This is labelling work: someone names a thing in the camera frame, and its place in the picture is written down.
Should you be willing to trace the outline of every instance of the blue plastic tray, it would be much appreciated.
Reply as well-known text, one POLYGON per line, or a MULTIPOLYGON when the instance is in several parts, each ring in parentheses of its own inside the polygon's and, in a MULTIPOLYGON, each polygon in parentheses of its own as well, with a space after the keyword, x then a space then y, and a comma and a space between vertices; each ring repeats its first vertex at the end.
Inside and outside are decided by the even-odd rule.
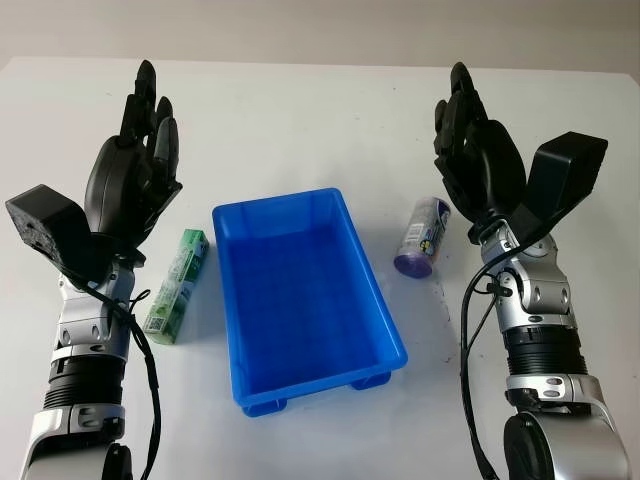
POLYGON ((222 205, 213 224, 233 397, 247 415, 381 385, 406 364, 339 190, 222 205))

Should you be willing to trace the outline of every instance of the can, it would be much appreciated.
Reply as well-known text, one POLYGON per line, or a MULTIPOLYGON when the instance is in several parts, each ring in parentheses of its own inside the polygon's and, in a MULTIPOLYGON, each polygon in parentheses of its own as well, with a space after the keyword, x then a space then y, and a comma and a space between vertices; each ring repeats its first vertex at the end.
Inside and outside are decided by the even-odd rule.
POLYGON ((400 273, 424 278, 433 272, 451 209, 444 200, 418 200, 393 264, 400 273))

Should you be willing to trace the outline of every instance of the white table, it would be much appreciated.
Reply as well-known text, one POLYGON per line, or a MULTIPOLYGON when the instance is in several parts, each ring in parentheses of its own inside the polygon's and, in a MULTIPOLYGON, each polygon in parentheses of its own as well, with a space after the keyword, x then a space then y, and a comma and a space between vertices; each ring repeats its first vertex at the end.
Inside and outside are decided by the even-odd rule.
MULTIPOLYGON (((133 60, 16 58, 0 72, 0 197, 46 183, 82 204, 103 141, 119 130, 133 60)), ((438 275, 405 278, 394 250, 421 195, 445 196, 433 166, 433 108, 449 70, 155 62, 175 106, 184 185, 141 250, 136 291, 157 291, 185 227, 210 239, 218 204, 341 189, 409 353, 382 387, 349 387, 251 419, 230 395, 223 304, 212 249, 179 344, 154 346, 163 411, 152 478, 226 480, 479 478, 458 386, 460 300, 480 266, 468 222, 451 218, 438 275)), ((489 115, 530 165, 546 140, 574 130, 609 140, 593 194, 554 230, 581 327, 635 468, 638 416, 640 96, 622 75, 473 69, 489 115)), ((57 272, 0 214, 3 275, 0 478, 15 479, 41 408, 60 299, 57 272)), ((144 316, 150 301, 140 305, 144 316)), ((484 306, 472 308, 477 319, 484 306)), ((480 438, 502 478, 506 355, 495 316, 472 355, 480 438)), ((144 362, 132 344, 124 381, 135 477, 151 425, 144 362)))

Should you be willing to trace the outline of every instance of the green package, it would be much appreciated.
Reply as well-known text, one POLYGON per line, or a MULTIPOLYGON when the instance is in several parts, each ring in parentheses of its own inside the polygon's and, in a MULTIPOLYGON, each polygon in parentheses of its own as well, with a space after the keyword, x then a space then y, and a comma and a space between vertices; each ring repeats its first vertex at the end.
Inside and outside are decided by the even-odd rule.
POLYGON ((209 248, 202 230, 185 230, 169 273, 142 325, 156 343, 175 343, 198 272, 209 248))

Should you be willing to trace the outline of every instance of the wire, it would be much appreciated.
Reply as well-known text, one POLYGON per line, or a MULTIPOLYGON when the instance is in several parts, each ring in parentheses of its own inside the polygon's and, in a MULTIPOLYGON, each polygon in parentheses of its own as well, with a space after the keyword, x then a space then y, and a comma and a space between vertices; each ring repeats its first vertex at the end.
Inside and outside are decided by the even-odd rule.
POLYGON ((153 404, 153 426, 151 427, 151 437, 149 438, 149 451, 147 453, 147 464, 142 472, 141 480, 147 480, 153 463, 155 462, 158 454, 158 448, 160 446, 160 431, 162 427, 162 416, 160 412, 160 395, 158 393, 158 374, 156 371, 156 363, 153 358, 153 352, 149 341, 144 332, 136 322, 136 317, 133 315, 133 307, 140 301, 149 296, 151 290, 143 290, 136 298, 131 300, 129 310, 125 310, 117 300, 113 300, 106 295, 98 292, 96 289, 89 287, 86 282, 74 279, 74 284, 81 290, 85 291, 92 297, 100 300, 102 303, 109 307, 109 314, 115 313, 120 321, 131 330, 131 336, 138 345, 138 348, 144 355, 144 361, 147 365, 147 378, 149 381, 149 389, 151 390, 151 402, 153 404))
POLYGON ((493 306, 496 304, 496 300, 498 300, 498 295, 494 293, 493 297, 491 298, 491 302, 489 302, 487 309, 484 311, 484 315, 482 315, 482 320, 480 320, 480 323, 478 323, 478 326, 476 327, 475 332, 473 332, 473 335, 471 335, 471 340, 469 340, 469 345, 467 345, 467 353, 471 351, 471 347, 473 347, 473 342, 476 341, 476 337, 480 333, 480 330, 482 330, 482 327, 484 327, 484 324, 487 321, 487 317, 489 317, 489 314, 491 313, 491 309, 493 309, 493 306))
POLYGON ((469 427, 469 435, 471 437, 471 447, 473 448, 473 453, 476 457, 476 463, 478 464, 478 469, 480 470, 480 474, 484 480, 499 480, 498 475, 496 474, 491 462, 487 459, 484 451, 482 450, 482 446, 480 445, 480 440, 478 439, 478 432, 476 430, 476 421, 473 415, 473 404, 471 402, 471 391, 469 389, 469 353, 471 350, 471 346, 475 341, 476 337, 480 333, 480 330, 484 326, 487 317, 489 316, 489 312, 496 301, 496 294, 494 293, 494 298, 491 301, 490 308, 485 311, 485 314, 482 317, 482 320, 478 324, 476 331, 474 332, 471 341, 468 341, 468 323, 469 323, 469 303, 471 301, 471 296, 475 293, 483 293, 482 291, 478 291, 476 289, 476 285, 480 282, 480 279, 485 275, 490 275, 489 271, 495 267, 496 265, 504 262, 505 260, 523 252, 527 248, 529 248, 533 243, 535 243, 537 239, 534 239, 531 242, 524 243, 519 245, 518 247, 509 250, 497 257, 493 258, 489 262, 487 262, 480 270, 476 272, 473 276, 469 285, 464 292, 464 297, 462 298, 462 308, 460 314, 460 387, 462 390, 462 406, 464 409, 465 418, 467 420, 467 426, 469 427))

